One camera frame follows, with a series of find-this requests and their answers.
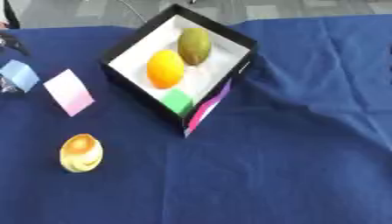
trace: mango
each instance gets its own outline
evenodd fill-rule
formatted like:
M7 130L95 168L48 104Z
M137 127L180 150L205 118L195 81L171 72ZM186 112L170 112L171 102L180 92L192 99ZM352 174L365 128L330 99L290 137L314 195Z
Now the mango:
M186 28L178 40L178 53L191 66L205 61L211 52L208 32L203 28Z

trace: floor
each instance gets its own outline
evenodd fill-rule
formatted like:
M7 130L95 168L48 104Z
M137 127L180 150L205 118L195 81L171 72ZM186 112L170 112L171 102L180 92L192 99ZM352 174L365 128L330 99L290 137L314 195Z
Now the floor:
M170 4L182 4L213 20L230 25L259 18L301 18L392 13L392 0L123 0L144 18ZM120 0L10 0L24 28L122 25L143 21Z

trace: green block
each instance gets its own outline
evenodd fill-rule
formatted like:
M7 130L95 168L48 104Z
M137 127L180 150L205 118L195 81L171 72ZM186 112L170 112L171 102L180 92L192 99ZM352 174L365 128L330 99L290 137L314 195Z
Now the green block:
M192 98L176 88L167 93L161 102L179 116L185 116L193 106Z

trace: box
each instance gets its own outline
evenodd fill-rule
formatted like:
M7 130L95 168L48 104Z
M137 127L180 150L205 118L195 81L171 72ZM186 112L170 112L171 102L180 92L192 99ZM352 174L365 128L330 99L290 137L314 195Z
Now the box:
M176 86L154 88L147 78L147 62L160 50L177 51L183 29L193 27L208 31L210 55L198 66L185 64L184 78ZM101 64L110 81L136 95L142 104L188 137L240 80L255 52L253 39L174 4L109 49Z

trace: blue block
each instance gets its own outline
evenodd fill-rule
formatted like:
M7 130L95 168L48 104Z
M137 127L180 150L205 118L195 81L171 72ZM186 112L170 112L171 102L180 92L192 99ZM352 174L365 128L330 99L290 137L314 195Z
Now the blue block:
M28 65L14 59L0 69L0 74L25 93L39 81L37 74Z

